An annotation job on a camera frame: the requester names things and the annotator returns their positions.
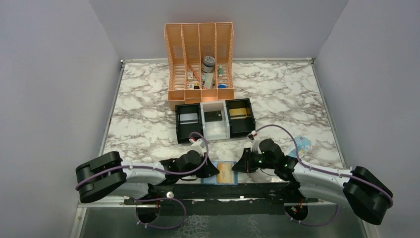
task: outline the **orange desk organizer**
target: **orange desk organizer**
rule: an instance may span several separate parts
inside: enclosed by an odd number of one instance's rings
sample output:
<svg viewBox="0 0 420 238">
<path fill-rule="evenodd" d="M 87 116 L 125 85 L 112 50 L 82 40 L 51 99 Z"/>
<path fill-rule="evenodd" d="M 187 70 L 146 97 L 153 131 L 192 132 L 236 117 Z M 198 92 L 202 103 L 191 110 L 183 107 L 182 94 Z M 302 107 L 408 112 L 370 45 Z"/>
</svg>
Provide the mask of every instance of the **orange desk organizer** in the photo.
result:
<svg viewBox="0 0 420 238">
<path fill-rule="evenodd" d="M 165 43 L 169 62 L 168 102 L 171 110 L 176 105 L 233 99 L 232 82 L 233 24 L 182 23 L 165 25 Z M 215 88 L 202 88 L 202 60 L 212 56 L 216 60 L 213 69 Z M 219 66 L 223 77 L 218 78 Z M 187 80 L 187 72 L 193 68 L 193 81 Z M 200 89 L 188 89 L 187 84 L 198 83 Z M 227 88 L 217 88 L 225 84 Z"/>
</svg>

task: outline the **black box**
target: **black box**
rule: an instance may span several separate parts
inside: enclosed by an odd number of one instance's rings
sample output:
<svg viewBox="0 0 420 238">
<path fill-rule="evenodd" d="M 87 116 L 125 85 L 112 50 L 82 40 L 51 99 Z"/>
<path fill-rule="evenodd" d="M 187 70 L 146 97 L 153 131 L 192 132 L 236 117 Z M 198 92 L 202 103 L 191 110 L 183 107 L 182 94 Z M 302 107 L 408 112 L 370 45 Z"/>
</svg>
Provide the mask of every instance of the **black box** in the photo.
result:
<svg viewBox="0 0 420 238">
<path fill-rule="evenodd" d="M 255 118 L 249 98 L 226 100 L 226 109 L 230 138 L 246 137 L 251 131 L 255 130 Z M 244 109 L 244 115 L 231 115 L 233 109 Z"/>
<path fill-rule="evenodd" d="M 190 133 L 195 131 L 203 134 L 201 107 L 199 103 L 175 106 L 175 126 L 178 144 L 189 143 Z"/>
</svg>

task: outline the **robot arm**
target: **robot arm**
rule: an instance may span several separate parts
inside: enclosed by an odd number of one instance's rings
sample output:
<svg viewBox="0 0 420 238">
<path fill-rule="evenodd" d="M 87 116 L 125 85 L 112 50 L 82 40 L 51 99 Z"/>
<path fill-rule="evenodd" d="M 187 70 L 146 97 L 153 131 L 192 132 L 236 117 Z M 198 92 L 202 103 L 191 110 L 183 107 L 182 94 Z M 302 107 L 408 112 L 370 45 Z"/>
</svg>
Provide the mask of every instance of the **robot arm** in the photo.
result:
<svg viewBox="0 0 420 238">
<path fill-rule="evenodd" d="M 285 156 L 273 140 L 255 136 L 255 132 L 248 136 L 252 147 L 244 149 L 232 170 L 253 173 L 257 168 L 274 169 L 281 179 L 298 184 L 303 197 L 350 206 L 358 217 L 375 225 L 381 224 L 392 206 L 392 192 L 366 168 L 335 170 L 312 165 Z"/>
<path fill-rule="evenodd" d="M 194 141 L 181 157 L 153 164 L 122 160 L 116 151 L 106 153 L 76 168 L 80 202 L 95 202 L 107 195 L 142 198 L 149 193 L 149 185 L 171 185 L 186 176 L 209 178 L 219 174 L 209 159 L 204 161 L 205 153 L 202 139 Z M 200 169 L 189 173 L 201 164 Z"/>
</svg>

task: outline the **screw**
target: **screw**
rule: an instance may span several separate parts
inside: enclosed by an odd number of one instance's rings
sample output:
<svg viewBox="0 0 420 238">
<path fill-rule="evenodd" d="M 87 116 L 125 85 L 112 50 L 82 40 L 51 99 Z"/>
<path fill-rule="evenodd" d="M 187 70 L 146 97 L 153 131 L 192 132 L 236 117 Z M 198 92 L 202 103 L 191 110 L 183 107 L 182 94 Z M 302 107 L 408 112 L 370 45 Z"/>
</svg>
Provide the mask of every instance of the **screw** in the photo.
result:
<svg viewBox="0 0 420 238">
<path fill-rule="evenodd" d="M 168 192 L 168 193 L 166 194 L 166 197 L 173 198 L 173 192 Z"/>
</svg>

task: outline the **white wall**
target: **white wall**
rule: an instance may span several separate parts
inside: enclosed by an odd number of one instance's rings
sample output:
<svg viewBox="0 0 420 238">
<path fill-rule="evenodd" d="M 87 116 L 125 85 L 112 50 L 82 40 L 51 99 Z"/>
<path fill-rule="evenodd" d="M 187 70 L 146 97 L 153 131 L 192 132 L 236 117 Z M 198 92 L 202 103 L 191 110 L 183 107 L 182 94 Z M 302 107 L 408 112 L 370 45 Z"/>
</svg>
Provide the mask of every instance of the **white wall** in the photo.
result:
<svg viewBox="0 0 420 238">
<path fill-rule="evenodd" d="M 420 233 L 420 1 L 349 0 L 315 61 L 348 165 L 393 192 L 381 238 Z"/>
<path fill-rule="evenodd" d="M 347 0 L 90 0 L 123 59 L 166 58 L 166 23 L 233 22 L 235 58 L 316 57 Z"/>
<path fill-rule="evenodd" d="M 119 57 L 87 0 L 0 1 L 0 26 L 0 237 L 67 237 Z"/>
</svg>

